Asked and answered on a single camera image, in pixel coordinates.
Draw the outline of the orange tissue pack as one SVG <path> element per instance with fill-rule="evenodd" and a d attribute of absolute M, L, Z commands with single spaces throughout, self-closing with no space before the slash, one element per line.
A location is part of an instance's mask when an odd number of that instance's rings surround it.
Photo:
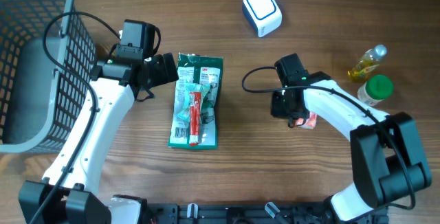
<path fill-rule="evenodd" d="M 298 118 L 295 122 L 295 126 L 299 128 L 314 129 L 316 126 L 317 117 L 318 116 L 315 113 L 310 112 L 307 119 Z"/>

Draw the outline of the green lid jar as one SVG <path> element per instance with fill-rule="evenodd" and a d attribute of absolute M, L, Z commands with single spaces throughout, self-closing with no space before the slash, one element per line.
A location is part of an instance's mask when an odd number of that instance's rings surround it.
<path fill-rule="evenodd" d="M 376 75 L 358 89 L 357 98 L 364 104 L 375 106 L 390 97 L 393 89 L 394 85 L 390 78 L 384 75 Z"/>

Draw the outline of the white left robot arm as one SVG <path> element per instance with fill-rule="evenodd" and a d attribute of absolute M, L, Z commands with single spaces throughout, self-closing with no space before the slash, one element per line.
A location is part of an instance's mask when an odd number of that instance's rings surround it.
<path fill-rule="evenodd" d="M 27 223 L 149 223 L 146 199 L 97 198 L 100 176 L 115 133 L 139 91 L 175 82 L 171 53 L 100 61 L 91 72 L 87 100 L 65 145 L 40 182 L 26 181 L 19 203 Z"/>

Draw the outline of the green glove package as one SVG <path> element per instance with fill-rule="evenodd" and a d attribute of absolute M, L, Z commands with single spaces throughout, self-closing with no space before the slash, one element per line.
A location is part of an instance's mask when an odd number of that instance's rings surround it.
<path fill-rule="evenodd" d="M 217 102 L 223 76 L 222 57 L 179 54 L 177 73 L 179 80 L 175 85 L 174 110 L 168 146 L 190 150 L 209 150 L 217 148 Z M 184 104 L 184 83 L 193 82 L 210 85 L 200 110 L 199 143 L 190 146 L 190 122 L 177 117 Z"/>

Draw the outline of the yellow dish soap bottle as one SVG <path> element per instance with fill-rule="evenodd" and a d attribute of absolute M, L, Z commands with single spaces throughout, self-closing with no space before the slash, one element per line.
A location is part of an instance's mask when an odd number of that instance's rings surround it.
<path fill-rule="evenodd" d="M 360 61 L 348 71 L 348 76 L 353 82 L 364 82 L 368 79 L 371 72 L 377 68 L 387 55 L 388 50 L 385 45 L 379 44 L 369 49 L 360 58 Z"/>

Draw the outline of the mint green pouch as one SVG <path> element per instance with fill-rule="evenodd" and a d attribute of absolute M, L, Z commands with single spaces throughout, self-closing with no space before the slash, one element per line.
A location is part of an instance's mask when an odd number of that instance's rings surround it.
<path fill-rule="evenodd" d="M 184 104 L 182 110 L 177 114 L 177 117 L 182 119 L 185 122 L 190 121 L 190 92 L 200 92 L 201 93 L 201 105 L 203 105 L 203 101 L 205 96 L 210 90 L 210 85 L 201 85 L 193 82 L 186 81 L 184 83 Z"/>

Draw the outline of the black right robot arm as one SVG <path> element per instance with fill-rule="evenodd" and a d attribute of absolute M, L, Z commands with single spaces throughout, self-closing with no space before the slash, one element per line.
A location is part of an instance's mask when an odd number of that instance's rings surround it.
<path fill-rule="evenodd" d="M 274 68 L 282 88 L 272 95 L 272 116 L 294 128 L 315 113 L 350 142 L 353 183 L 329 200 L 337 221 L 356 221 L 431 185 L 417 125 L 407 113 L 390 115 L 360 102 L 325 73 L 310 74 L 297 54 Z"/>

